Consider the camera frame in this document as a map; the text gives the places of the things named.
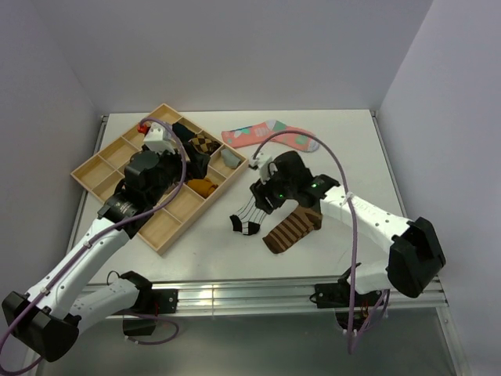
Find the white black striped sock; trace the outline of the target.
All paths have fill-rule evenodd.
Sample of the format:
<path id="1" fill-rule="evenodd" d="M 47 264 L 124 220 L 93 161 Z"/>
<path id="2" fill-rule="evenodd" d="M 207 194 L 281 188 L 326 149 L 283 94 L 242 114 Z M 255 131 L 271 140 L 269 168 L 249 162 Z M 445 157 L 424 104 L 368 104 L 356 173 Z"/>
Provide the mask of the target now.
<path id="1" fill-rule="evenodd" d="M 261 224 L 267 215 L 265 211 L 256 206 L 255 197 L 251 195 L 249 201 L 229 216 L 229 219 L 234 232 L 244 236 L 252 236 L 260 231 Z"/>

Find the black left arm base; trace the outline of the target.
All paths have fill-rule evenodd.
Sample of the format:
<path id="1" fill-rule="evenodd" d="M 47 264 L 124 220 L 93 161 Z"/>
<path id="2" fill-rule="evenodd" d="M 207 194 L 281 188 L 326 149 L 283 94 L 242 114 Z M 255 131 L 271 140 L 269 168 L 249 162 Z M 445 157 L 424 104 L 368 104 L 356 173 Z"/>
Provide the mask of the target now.
<path id="1" fill-rule="evenodd" d="M 110 277 L 112 274 L 117 276 L 117 281 L 128 280 L 139 289 L 138 300 L 129 310 L 140 314 L 141 317 L 137 320 L 122 320 L 124 336 L 129 341 L 140 345 L 159 345 L 174 339 L 179 332 L 179 325 L 170 320 L 159 320 L 158 317 L 161 313 L 175 313 L 178 303 L 178 290 L 154 290 L 153 284 L 149 280 L 132 271 L 122 274 L 114 270 L 108 272 L 106 276 L 108 286 L 111 285 Z M 171 325 L 175 329 L 174 333 L 165 340 L 147 341 L 142 339 L 142 337 L 152 335 L 161 323 Z"/>

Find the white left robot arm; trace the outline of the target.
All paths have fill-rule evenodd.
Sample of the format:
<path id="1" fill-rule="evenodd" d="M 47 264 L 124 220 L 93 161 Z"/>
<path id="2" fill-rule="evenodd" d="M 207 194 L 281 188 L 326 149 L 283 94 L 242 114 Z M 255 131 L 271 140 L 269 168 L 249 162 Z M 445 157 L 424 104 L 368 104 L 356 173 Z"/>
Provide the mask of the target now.
<path id="1" fill-rule="evenodd" d="M 78 296 L 103 263 L 153 217 L 168 189 L 207 174 L 209 156 L 189 143 L 183 146 L 182 154 L 148 149 L 133 154 L 124 178 L 80 242 L 44 280 L 24 294 L 11 292 L 2 302 L 10 333 L 42 359 L 60 359 L 80 334 L 113 313 L 153 309 L 152 284 L 135 272 L 121 274 L 85 298 Z"/>

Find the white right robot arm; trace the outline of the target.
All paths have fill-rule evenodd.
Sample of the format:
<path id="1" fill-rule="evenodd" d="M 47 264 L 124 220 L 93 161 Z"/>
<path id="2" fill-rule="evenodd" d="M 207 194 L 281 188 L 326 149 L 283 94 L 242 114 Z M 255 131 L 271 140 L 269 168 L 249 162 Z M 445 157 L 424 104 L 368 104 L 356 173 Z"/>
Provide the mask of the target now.
<path id="1" fill-rule="evenodd" d="M 345 189 L 328 175 L 313 175 L 295 151 L 278 157 L 259 153 L 250 161 L 259 173 L 250 190 L 257 208 L 271 214 L 287 200 L 326 215 L 368 237 L 385 257 L 358 263 L 339 280 L 339 296 L 356 305 L 366 294 L 394 288 L 418 297 L 445 266 L 445 255 L 430 221 L 393 215 Z"/>

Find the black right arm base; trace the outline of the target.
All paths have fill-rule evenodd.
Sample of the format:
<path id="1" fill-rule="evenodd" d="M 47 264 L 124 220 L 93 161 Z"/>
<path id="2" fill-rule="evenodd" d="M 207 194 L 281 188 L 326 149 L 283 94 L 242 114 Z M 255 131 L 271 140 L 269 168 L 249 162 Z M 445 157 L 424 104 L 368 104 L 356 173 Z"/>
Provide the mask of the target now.
<path id="1" fill-rule="evenodd" d="M 317 309 L 343 309 L 349 307 L 350 299 L 350 270 L 345 271 L 335 283 L 316 284 L 309 301 Z M 353 328 L 359 330 L 369 317 L 369 308 L 374 306 L 383 295 L 382 291 L 372 291 L 361 295 L 355 292 L 355 312 Z"/>

